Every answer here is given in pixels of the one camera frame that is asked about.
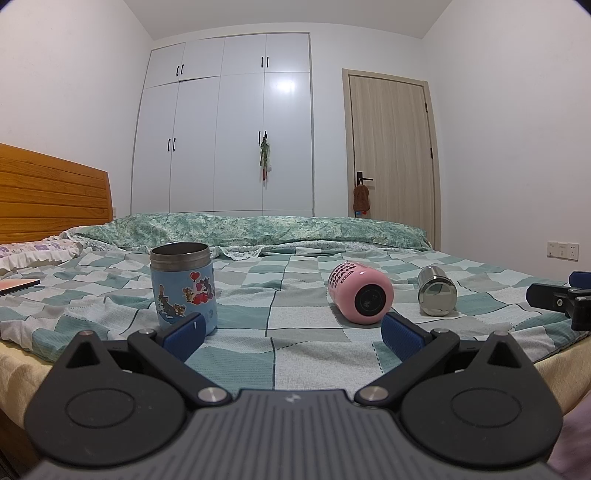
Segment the light wood door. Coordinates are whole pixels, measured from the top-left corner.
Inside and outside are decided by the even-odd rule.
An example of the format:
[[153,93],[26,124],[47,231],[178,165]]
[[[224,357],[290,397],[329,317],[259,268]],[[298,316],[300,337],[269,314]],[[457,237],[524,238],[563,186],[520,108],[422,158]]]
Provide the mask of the light wood door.
[[441,186],[437,134],[425,80],[342,71],[348,165],[348,213],[353,190],[367,187],[366,217],[422,229],[441,247]]

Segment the green hanging ornament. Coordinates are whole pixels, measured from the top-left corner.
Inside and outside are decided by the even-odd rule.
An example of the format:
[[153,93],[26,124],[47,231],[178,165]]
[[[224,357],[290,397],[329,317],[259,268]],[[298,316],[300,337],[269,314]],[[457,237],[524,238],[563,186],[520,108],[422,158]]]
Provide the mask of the green hanging ornament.
[[270,174],[270,143],[269,134],[266,131],[263,132],[259,143],[259,167],[262,171],[262,181],[266,183]]

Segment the blue cartoon sticker cup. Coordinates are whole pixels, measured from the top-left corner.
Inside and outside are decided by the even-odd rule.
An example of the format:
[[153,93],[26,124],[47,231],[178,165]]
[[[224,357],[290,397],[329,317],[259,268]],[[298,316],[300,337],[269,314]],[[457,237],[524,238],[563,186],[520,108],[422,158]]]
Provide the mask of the blue cartoon sticker cup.
[[217,328],[211,249],[204,243],[179,242],[149,253],[155,308],[162,329],[200,314],[205,335]]

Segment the white built-in wardrobe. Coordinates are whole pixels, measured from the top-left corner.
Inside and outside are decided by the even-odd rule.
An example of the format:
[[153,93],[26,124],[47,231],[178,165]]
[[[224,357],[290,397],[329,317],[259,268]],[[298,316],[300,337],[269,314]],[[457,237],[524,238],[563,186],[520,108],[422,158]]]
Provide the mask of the white built-in wardrobe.
[[[132,163],[133,213],[314,213],[307,33],[177,43],[150,53]],[[269,134],[270,174],[259,143]]]

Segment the stainless steel cup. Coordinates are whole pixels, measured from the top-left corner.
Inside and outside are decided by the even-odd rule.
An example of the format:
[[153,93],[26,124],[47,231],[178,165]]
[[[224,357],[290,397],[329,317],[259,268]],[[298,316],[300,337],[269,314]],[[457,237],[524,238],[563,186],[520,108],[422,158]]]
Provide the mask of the stainless steel cup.
[[418,276],[418,286],[418,303],[425,315],[447,316],[456,309],[456,285],[441,267],[423,267]]

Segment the white wall socket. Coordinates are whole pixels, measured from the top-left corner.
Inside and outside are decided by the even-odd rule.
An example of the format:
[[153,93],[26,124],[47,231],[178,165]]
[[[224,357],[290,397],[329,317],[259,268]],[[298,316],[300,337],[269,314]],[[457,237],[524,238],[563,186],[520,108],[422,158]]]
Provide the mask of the white wall socket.
[[549,241],[547,243],[547,256],[577,262],[579,259],[579,244]]

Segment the green floral folded quilt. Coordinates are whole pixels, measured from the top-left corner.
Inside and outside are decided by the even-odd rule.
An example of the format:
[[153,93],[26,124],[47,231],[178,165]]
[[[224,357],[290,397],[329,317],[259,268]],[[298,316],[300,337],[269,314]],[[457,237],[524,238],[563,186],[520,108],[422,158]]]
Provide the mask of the green floral folded quilt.
[[253,216],[200,213],[132,214],[102,225],[61,233],[84,245],[149,250],[176,242],[213,247],[276,246],[295,242],[356,242],[386,248],[428,250],[424,230],[401,223],[352,217]]

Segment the orange wooden headboard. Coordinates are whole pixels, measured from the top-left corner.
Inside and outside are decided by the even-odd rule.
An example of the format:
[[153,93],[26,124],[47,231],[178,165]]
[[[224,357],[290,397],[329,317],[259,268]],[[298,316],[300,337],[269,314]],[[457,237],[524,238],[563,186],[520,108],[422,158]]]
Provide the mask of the orange wooden headboard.
[[1,242],[31,242],[113,220],[108,173],[1,146]]

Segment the pink dotted cup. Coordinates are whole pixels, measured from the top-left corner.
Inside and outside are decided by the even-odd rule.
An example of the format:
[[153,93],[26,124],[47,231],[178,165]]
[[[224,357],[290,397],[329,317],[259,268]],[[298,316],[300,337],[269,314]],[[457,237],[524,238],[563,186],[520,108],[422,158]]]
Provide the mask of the pink dotted cup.
[[344,262],[332,270],[328,291],[342,316],[359,325],[381,322],[394,303],[390,279],[383,272],[356,262]]

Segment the brown plush door hanger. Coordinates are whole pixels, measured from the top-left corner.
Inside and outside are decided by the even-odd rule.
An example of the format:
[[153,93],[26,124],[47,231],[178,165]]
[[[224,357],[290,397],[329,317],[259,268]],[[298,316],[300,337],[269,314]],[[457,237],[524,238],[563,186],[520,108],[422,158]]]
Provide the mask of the brown plush door hanger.
[[359,183],[353,190],[353,214],[356,218],[367,215],[370,211],[370,192],[368,187]]

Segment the pink book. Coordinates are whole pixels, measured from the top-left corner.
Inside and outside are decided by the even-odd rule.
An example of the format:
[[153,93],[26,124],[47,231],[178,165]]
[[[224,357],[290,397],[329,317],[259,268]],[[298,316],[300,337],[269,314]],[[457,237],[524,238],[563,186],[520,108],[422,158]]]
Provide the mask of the pink book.
[[4,279],[0,281],[0,294],[5,295],[22,289],[37,286],[39,279]]

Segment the purple floral pillow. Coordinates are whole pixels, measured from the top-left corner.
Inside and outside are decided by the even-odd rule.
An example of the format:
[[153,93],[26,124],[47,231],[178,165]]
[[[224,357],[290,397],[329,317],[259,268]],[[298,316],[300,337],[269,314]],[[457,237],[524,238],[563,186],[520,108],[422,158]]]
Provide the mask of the purple floral pillow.
[[50,237],[43,240],[0,245],[2,275],[27,267],[59,265],[77,257],[82,246],[70,239]]

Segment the checkered green bed sheet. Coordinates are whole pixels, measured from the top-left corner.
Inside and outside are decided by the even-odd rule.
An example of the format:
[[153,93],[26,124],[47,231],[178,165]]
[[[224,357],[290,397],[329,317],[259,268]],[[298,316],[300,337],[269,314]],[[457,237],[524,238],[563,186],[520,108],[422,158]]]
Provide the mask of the checkered green bed sheet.
[[[329,274],[345,261],[385,273],[394,310],[426,330],[445,328],[471,340],[508,331],[534,361],[580,337],[565,316],[527,304],[535,279],[525,273],[437,251],[271,249],[214,259],[218,324],[190,367],[232,392],[355,391],[396,367],[379,327],[349,323],[329,298]],[[456,309],[447,316],[425,315],[419,306],[418,276],[429,265],[456,285]],[[58,266],[25,268],[19,277],[40,283],[2,297],[1,337],[45,361],[56,360],[81,330],[119,340],[158,324],[145,254],[87,250]]]

